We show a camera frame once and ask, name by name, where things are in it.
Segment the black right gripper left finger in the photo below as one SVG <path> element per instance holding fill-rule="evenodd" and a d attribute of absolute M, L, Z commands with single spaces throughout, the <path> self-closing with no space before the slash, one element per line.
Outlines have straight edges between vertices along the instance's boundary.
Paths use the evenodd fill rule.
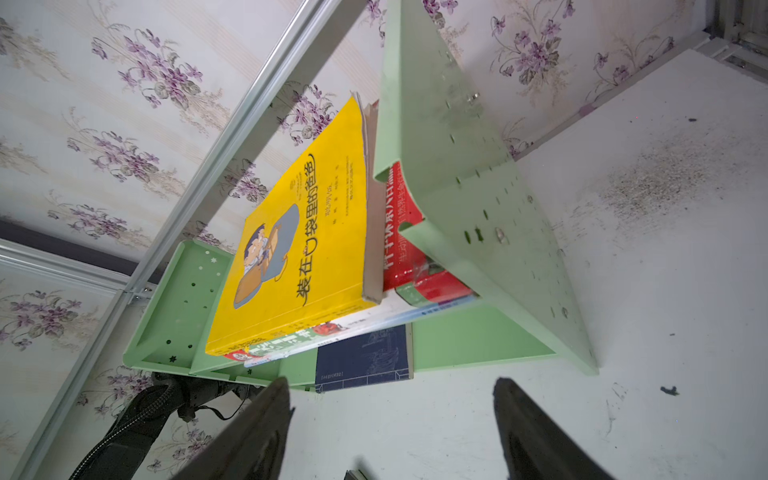
<path fill-rule="evenodd" d="M 180 480 L 277 479 L 293 416 L 287 379 L 273 381 L 175 477 Z"/>

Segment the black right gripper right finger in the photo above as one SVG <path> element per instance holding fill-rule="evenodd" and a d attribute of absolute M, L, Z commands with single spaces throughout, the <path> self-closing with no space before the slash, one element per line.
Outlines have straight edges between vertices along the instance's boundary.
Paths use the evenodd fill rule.
<path fill-rule="evenodd" d="M 496 381 L 493 406 L 510 479 L 611 478 L 514 380 Z"/>

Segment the white blue swirl book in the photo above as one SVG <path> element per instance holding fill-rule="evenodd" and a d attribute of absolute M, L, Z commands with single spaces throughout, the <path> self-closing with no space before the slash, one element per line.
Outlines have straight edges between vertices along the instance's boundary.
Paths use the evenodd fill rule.
<path fill-rule="evenodd" d="M 242 363 L 250 368 L 282 360 L 334 342 L 415 322 L 451 308 L 463 307 L 477 299 L 476 295 L 469 295 L 425 307 L 413 307 L 400 298 L 389 296 L 373 308 L 252 345 Z"/>

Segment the dark blue book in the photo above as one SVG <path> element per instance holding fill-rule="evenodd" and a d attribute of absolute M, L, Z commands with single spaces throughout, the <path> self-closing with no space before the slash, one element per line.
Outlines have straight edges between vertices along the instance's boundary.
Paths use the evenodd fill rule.
<path fill-rule="evenodd" d="M 405 324 L 320 347 L 314 389 L 326 393 L 413 377 L 412 326 Z"/>

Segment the yellow book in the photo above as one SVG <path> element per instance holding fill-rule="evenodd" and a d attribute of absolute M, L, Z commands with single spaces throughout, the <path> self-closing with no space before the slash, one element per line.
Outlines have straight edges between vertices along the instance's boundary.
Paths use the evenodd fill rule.
<path fill-rule="evenodd" d="M 372 106 L 352 95 L 246 218 L 205 345 L 212 356 L 379 305 L 384 183 Z"/>

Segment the green red nature book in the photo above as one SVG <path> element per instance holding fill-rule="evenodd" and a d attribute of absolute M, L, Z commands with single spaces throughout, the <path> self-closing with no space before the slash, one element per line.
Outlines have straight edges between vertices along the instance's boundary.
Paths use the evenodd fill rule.
<path fill-rule="evenodd" d="M 423 216 L 406 188 L 399 163 L 389 169 L 385 207 L 382 302 L 386 297 L 394 296 L 410 306 L 425 307 L 475 295 L 472 289 L 429 259 L 400 234 L 401 226 L 419 223 Z M 249 347 L 234 350 L 225 357 L 242 363 L 247 358 Z"/>

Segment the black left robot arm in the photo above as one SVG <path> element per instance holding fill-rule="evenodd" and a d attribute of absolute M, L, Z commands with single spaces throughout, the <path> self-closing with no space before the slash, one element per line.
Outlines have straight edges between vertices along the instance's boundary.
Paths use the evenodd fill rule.
<path fill-rule="evenodd" d="M 213 407 L 214 400 L 232 393 L 240 400 L 238 408 L 242 409 L 262 390 L 261 386 L 155 372 L 151 385 L 133 397 L 70 477 L 131 479 L 172 416 L 190 423 L 196 420 L 198 412 L 204 411 L 220 421 L 229 421 L 235 415 L 225 415 Z"/>

